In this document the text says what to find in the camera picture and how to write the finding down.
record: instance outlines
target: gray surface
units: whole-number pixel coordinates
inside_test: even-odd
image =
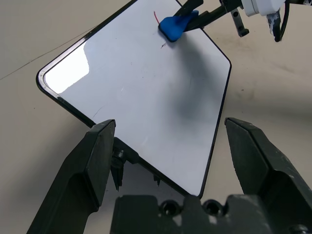
[[[0,43],[7,51],[13,50],[8,62],[14,63],[15,57],[23,56],[33,60],[35,57],[28,51],[38,55],[44,52],[38,41],[44,48],[53,48],[56,42],[61,45],[67,37],[79,34],[75,29],[85,31],[88,29],[85,24],[94,26],[126,3],[122,0],[93,1],[92,4],[84,0],[38,2],[27,2],[27,9],[7,9],[3,1],[0,2],[0,9],[6,11],[1,14],[1,27],[8,31],[16,29],[15,36],[3,34],[8,37],[7,44]],[[204,1],[200,10],[213,10],[218,6],[217,0]],[[292,6],[287,31],[279,44],[274,43],[265,19],[258,16],[247,19],[241,14],[245,26],[251,30],[244,38],[237,36],[231,15],[206,28],[233,65],[221,120],[236,117],[262,128],[310,187],[312,30],[308,19],[311,10]],[[33,33],[31,29],[35,24],[27,21],[26,16],[38,19],[38,23],[49,19],[49,27],[45,28],[49,36]],[[76,40],[0,80],[0,233],[27,232],[62,162],[88,130],[40,92],[35,83],[38,70]],[[22,42],[27,45],[27,51],[20,49],[25,48]],[[0,71],[6,68],[6,64],[0,63]],[[161,183],[158,188],[151,174],[143,168],[128,164],[125,167],[127,183],[120,188],[123,194],[151,194],[160,200],[181,200],[169,186]],[[102,207],[89,217],[85,234],[109,233],[115,199],[120,194],[115,191],[111,178],[107,190]],[[242,191],[231,161],[225,127],[221,124],[202,201],[216,199],[224,203],[229,194],[239,193]]]

